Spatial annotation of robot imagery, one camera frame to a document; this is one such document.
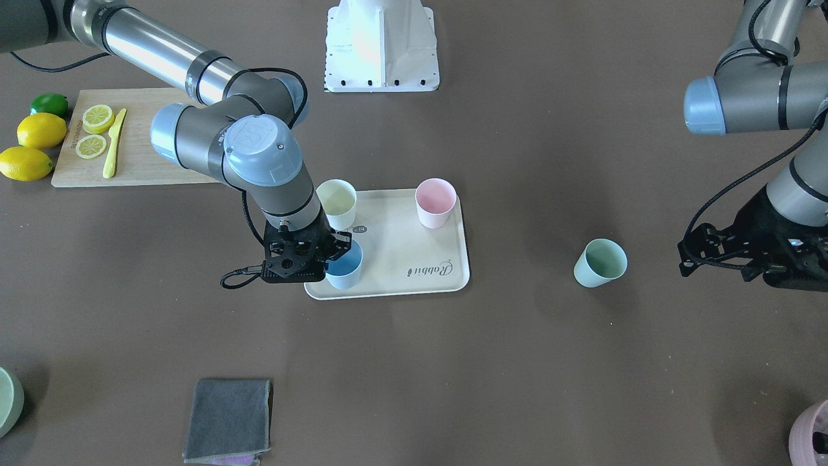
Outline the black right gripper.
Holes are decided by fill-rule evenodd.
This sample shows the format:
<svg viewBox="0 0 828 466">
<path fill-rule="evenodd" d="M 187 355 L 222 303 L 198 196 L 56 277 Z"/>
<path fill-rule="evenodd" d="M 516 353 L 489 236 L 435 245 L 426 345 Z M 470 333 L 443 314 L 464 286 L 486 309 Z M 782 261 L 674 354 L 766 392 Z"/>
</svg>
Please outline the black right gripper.
<svg viewBox="0 0 828 466">
<path fill-rule="evenodd" d="M 266 283 L 320 282 L 327 264 L 339 260 L 352 247 L 352 234 L 329 227 L 325 216 L 292 231 L 287 222 L 267 224 L 263 237 L 265 260 L 261 279 Z"/>
</svg>

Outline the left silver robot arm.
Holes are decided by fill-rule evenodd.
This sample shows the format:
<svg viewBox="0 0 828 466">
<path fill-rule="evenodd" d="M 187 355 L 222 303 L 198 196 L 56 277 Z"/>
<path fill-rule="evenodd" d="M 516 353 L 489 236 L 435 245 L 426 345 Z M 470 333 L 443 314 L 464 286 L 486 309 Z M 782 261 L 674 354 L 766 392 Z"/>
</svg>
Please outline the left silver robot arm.
<svg viewBox="0 0 828 466">
<path fill-rule="evenodd" d="M 796 65 L 807 9 L 825 1 L 746 1 L 732 43 L 712 76 L 690 83 L 684 115 L 695 135 L 805 129 L 789 165 L 717 229 L 694 216 L 677 248 L 680 271 L 736 269 L 775 288 L 827 289 L 825 62 Z"/>
</svg>

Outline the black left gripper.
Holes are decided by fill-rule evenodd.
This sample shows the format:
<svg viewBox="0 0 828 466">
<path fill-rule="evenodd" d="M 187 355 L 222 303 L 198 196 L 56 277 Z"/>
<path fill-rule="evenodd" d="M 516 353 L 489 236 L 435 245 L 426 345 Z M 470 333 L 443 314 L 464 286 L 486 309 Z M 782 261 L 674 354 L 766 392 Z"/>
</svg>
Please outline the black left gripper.
<svg viewBox="0 0 828 466">
<path fill-rule="evenodd" d="M 746 282 L 758 276 L 774 288 L 826 292 L 826 227 L 800 225 L 772 206 L 764 188 L 724 230 L 703 223 L 677 245 L 683 277 L 701 265 L 733 268 Z"/>
</svg>

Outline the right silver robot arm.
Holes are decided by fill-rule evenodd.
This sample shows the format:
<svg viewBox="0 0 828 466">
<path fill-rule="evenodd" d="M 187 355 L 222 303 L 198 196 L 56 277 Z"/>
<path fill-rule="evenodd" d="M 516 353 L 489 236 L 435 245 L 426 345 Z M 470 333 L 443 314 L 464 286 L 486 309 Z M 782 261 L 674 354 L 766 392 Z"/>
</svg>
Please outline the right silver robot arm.
<svg viewBox="0 0 828 466">
<path fill-rule="evenodd" d="M 292 133 L 307 86 L 290 71 L 267 79 L 122 1 L 3 1 L 2 51 L 74 39 L 186 92 L 150 127 L 154 150 L 252 200 L 267 221 L 260 265 L 236 275 L 268 283 L 320 282 L 350 250 L 329 226 Z"/>
</svg>

